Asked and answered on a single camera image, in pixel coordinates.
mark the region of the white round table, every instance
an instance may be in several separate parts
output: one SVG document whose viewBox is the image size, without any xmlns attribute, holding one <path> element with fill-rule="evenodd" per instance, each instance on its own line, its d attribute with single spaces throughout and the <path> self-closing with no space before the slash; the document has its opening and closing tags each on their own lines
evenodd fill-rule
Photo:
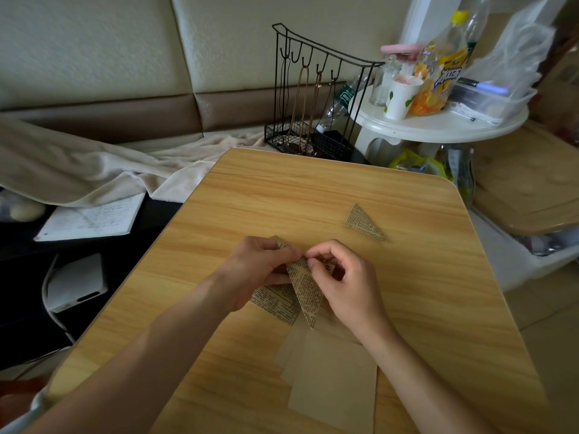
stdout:
<svg viewBox="0 0 579 434">
<path fill-rule="evenodd" d="M 362 126 L 356 140 L 356 149 L 372 164 L 380 163 L 378 157 L 381 141 L 372 143 L 375 139 L 384 139 L 390 145 L 399 145 L 402 140 L 437 144 L 476 142 L 509 134 L 525 123 L 529 116 L 529 109 L 525 106 L 518 114 L 500 125 L 492 125 L 482 120 L 473 121 L 450 110 L 429 116 L 390 120 L 384 117 L 384 107 L 372 105 L 368 101 L 372 89 L 373 86 L 369 86 L 363 98 L 362 93 L 358 93 L 351 108 L 352 118 Z M 362 106 L 356 116 L 360 100 Z"/>
</svg>

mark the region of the person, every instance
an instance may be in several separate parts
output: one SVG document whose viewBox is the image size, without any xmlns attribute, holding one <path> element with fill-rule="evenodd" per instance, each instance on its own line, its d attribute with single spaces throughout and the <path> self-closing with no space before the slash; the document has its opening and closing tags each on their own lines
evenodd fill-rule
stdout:
<svg viewBox="0 0 579 434">
<path fill-rule="evenodd" d="M 146 433 L 221 321 L 258 286 L 289 283 L 280 268 L 305 256 L 336 316 L 376 360 L 423 434 L 498 430 L 402 339 L 372 263 L 337 240 L 305 253 L 245 237 L 223 264 L 33 423 L 26 434 Z M 337 280 L 322 261 L 343 270 Z"/>
</svg>

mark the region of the wood grain tabletop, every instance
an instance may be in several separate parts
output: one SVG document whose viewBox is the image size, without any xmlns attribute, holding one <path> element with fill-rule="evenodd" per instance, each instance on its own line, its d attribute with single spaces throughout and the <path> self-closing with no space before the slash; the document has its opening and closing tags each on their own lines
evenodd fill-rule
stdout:
<svg viewBox="0 0 579 434">
<path fill-rule="evenodd" d="M 357 203 L 388 242 L 344 225 Z M 54 403 L 216 269 L 245 235 L 337 238 L 376 266 L 400 333 L 505 433 L 552 432 L 548 404 L 453 184 L 436 176 L 228 151 L 53 377 Z M 217 329 L 152 432 L 331 433 L 287 408 L 275 354 L 290 327 L 248 303 Z M 375 432 L 417 432 L 379 373 Z"/>
</svg>

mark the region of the glass jar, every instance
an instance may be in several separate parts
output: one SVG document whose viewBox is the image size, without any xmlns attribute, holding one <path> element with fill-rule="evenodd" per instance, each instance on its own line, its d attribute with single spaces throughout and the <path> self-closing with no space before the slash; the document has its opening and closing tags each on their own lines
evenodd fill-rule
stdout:
<svg viewBox="0 0 579 434">
<path fill-rule="evenodd" d="M 400 72 L 401 68 L 402 64 L 397 61 L 396 55 L 390 55 L 384 65 L 380 65 L 380 67 L 376 69 L 374 87 L 369 99 L 370 103 L 376 106 L 386 105 L 386 98 L 390 91 L 392 78 Z"/>
</svg>

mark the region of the person's left hand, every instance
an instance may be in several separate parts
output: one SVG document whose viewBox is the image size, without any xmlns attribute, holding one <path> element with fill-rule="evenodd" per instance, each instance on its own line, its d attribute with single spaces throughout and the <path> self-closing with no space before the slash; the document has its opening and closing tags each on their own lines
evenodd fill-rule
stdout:
<svg viewBox="0 0 579 434">
<path fill-rule="evenodd" d="M 291 283 L 287 273 L 282 272 L 285 268 L 280 266 L 295 262 L 301 256 L 298 247 L 279 248 L 274 237 L 244 237 L 215 271 L 235 300 L 231 310 L 241 309 L 260 286 Z"/>
</svg>

